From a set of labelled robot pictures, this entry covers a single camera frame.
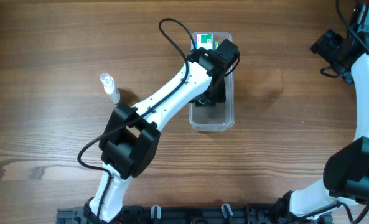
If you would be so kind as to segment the white green medicine box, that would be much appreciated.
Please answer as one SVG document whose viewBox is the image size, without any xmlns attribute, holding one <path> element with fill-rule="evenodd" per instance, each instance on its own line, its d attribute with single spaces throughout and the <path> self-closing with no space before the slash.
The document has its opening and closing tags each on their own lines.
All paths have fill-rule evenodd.
<svg viewBox="0 0 369 224">
<path fill-rule="evenodd" d="M 213 49 L 213 34 L 197 34 L 196 48 Z"/>
</svg>

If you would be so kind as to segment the green Zam-Buk ointment box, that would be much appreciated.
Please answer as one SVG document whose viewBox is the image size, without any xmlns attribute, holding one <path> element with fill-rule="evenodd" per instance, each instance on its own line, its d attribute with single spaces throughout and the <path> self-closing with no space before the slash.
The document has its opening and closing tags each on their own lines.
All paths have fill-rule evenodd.
<svg viewBox="0 0 369 224">
<path fill-rule="evenodd" d="M 195 100 L 195 106 L 196 107 L 215 107 L 216 103 L 214 101 L 211 101 L 209 99 L 197 99 Z"/>
</svg>

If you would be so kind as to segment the blue medicine box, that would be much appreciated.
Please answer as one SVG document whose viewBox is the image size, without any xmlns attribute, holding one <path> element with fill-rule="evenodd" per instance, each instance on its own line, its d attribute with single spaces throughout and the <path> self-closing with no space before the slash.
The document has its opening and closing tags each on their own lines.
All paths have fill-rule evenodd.
<svg viewBox="0 0 369 224">
<path fill-rule="evenodd" d="M 203 47 L 207 50 L 215 50 L 219 45 L 219 42 L 217 41 L 212 41 L 212 40 L 207 40 L 206 42 L 196 42 L 195 46 L 197 49 Z"/>
</svg>

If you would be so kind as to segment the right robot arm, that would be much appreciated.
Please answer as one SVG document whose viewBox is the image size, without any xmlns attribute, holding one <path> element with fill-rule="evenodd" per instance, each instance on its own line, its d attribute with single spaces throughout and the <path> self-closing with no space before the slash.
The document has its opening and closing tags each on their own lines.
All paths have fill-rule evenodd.
<svg viewBox="0 0 369 224">
<path fill-rule="evenodd" d="M 327 30 L 310 50 L 329 63 L 322 75 L 333 70 L 331 78 L 355 86 L 355 137 L 328 159 L 321 179 L 289 191 L 274 204 L 269 212 L 273 223 L 330 223 L 331 211 L 340 207 L 350 223 L 360 223 L 369 212 L 369 2 L 357 1 L 349 21 L 339 2 L 335 8 L 346 37 Z"/>
</svg>

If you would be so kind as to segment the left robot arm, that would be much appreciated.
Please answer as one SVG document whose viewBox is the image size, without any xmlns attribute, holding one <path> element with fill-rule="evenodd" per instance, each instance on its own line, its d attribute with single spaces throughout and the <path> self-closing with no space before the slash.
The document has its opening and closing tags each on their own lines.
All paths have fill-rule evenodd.
<svg viewBox="0 0 369 224">
<path fill-rule="evenodd" d="M 163 128 L 186 104 L 225 102 L 224 79 L 239 57 L 237 45 L 228 39 L 215 50 L 192 49 L 181 70 L 161 89 L 133 106 L 120 103 L 114 108 L 104 133 L 92 141 L 101 150 L 103 177 L 85 206 L 90 223 L 117 219 L 130 180 L 151 163 Z"/>
</svg>

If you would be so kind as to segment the clear plastic container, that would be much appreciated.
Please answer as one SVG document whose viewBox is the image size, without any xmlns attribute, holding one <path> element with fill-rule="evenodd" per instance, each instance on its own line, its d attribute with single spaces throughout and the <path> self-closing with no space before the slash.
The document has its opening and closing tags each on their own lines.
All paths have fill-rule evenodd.
<svg viewBox="0 0 369 224">
<path fill-rule="evenodd" d="M 197 34 L 213 34 L 213 41 L 223 42 L 225 39 L 233 42 L 229 32 L 194 32 L 192 37 L 196 43 Z M 215 107 L 196 107 L 189 105 L 189 121 L 196 131 L 219 132 L 231 128 L 235 122 L 234 72 L 224 78 L 226 102 L 217 103 Z"/>
</svg>

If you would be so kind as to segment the white spray bottle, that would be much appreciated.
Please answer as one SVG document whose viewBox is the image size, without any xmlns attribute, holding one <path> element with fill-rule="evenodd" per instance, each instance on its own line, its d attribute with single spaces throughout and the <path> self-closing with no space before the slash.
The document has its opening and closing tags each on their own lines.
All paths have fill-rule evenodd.
<svg viewBox="0 0 369 224">
<path fill-rule="evenodd" d="M 109 73 L 102 73 L 100 75 L 100 81 L 103 84 L 104 91 L 108 95 L 111 102 L 117 105 L 120 102 L 121 94 L 113 77 Z"/>
</svg>

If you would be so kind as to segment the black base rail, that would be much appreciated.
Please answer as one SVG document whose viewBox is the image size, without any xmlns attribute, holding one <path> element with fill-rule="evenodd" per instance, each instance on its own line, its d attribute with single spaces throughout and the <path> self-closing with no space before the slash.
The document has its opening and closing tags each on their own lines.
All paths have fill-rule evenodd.
<svg viewBox="0 0 369 224">
<path fill-rule="evenodd" d="M 292 220 L 282 216 L 274 219 L 269 205 L 249 204 L 245 207 L 231 207 L 223 204 L 220 207 L 153 207 L 124 206 L 112 221 L 100 223 L 286 223 Z M 96 223 L 96 215 L 84 207 L 58 209 L 55 223 Z M 321 215 L 316 220 L 298 220 L 292 223 L 329 223 L 332 224 L 332 213 Z"/>
</svg>

